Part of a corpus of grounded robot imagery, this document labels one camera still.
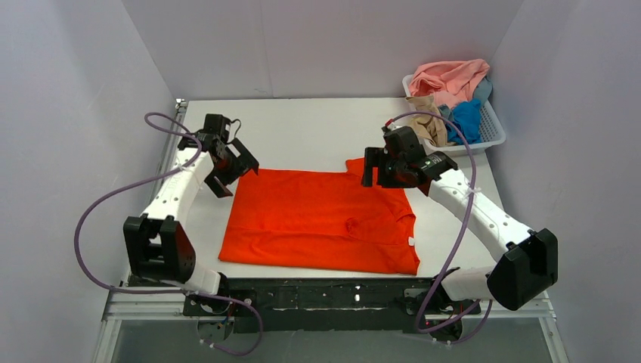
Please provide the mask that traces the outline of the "orange t shirt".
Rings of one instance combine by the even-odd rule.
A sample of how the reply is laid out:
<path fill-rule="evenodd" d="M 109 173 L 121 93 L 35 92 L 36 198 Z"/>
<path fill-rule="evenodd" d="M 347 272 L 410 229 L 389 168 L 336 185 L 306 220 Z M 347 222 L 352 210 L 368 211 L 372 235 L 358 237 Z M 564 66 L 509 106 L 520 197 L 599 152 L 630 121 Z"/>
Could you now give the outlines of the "orange t shirt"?
<path fill-rule="evenodd" d="M 344 172 L 262 169 L 240 178 L 222 262 L 416 275 L 416 215 L 402 189 L 361 185 L 363 159 Z"/>

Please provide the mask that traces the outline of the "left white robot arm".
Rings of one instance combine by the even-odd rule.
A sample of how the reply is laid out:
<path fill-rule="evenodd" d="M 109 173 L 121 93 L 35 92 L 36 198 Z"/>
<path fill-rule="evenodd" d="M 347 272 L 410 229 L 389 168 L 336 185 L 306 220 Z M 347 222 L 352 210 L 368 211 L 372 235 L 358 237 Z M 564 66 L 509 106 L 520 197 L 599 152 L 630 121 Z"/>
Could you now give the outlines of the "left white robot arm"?
<path fill-rule="evenodd" d="M 223 276 L 197 258 L 183 226 L 202 186 L 218 197 L 230 197 L 228 185 L 259 162 L 237 139 L 226 144 L 217 136 L 201 142 L 182 138 L 177 146 L 173 173 L 140 216 L 123 225 L 132 274 L 185 290 L 215 295 Z"/>

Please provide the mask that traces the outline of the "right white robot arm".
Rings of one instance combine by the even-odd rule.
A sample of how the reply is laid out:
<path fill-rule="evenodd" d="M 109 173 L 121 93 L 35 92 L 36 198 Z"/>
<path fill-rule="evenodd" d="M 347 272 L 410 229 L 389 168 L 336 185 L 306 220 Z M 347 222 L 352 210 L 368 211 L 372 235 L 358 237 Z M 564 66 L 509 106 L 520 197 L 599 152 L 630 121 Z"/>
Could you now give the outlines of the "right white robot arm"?
<path fill-rule="evenodd" d="M 433 279 L 431 295 L 445 301 L 491 299 L 516 311 L 558 280 L 558 240 L 548 229 L 534 231 L 487 198 L 442 152 L 393 156 L 382 147 L 364 152 L 364 187 L 417 188 L 441 204 L 472 232 L 495 264 L 446 269 Z"/>

